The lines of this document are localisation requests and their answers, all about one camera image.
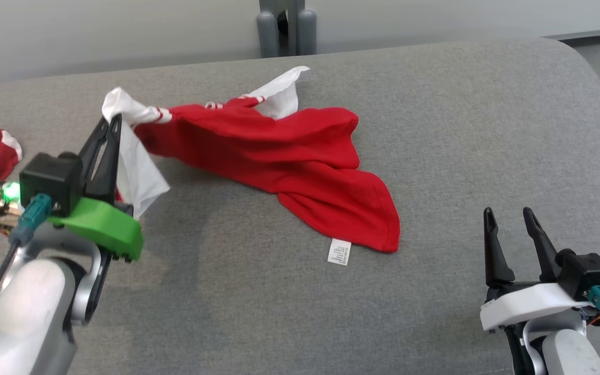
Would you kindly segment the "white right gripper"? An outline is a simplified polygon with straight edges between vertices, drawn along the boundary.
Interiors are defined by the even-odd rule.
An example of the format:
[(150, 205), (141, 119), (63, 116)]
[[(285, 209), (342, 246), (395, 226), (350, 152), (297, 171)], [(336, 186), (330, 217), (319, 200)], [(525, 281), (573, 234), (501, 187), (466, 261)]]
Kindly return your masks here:
[[(523, 209), (527, 234), (535, 245), (541, 274), (540, 282), (557, 282), (560, 267), (555, 262), (557, 251), (543, 230), (531, 207)], [(485, 245), (485, 284), (500, 286), (513, 283), (514, 271), (507, 261), (498, 240), (498, 225), (490, 207), (483, 212)], [(559, 283), (539, 283), (486, 302), (481, 306), (480, 320), (483, 331), (497, 329), (528, 320), (561, 313), (567, 309), (591, 307), (589, 301), (577, 301), (567, 294)]]

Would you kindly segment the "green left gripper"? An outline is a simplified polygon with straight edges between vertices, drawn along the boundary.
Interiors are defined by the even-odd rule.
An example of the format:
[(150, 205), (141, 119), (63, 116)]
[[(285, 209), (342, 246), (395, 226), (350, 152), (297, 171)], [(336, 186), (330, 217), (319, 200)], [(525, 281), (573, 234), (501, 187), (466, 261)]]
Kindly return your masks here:
[(47, 221), (69, 228), (119, 258), (138, 261), (144, 246), (141, 224), (110, 205), (117, 192), (121, 130), (121, 114), (98, 121), (78, 154), (87, 197), (77, 202), (69, 216), (50, 216)]

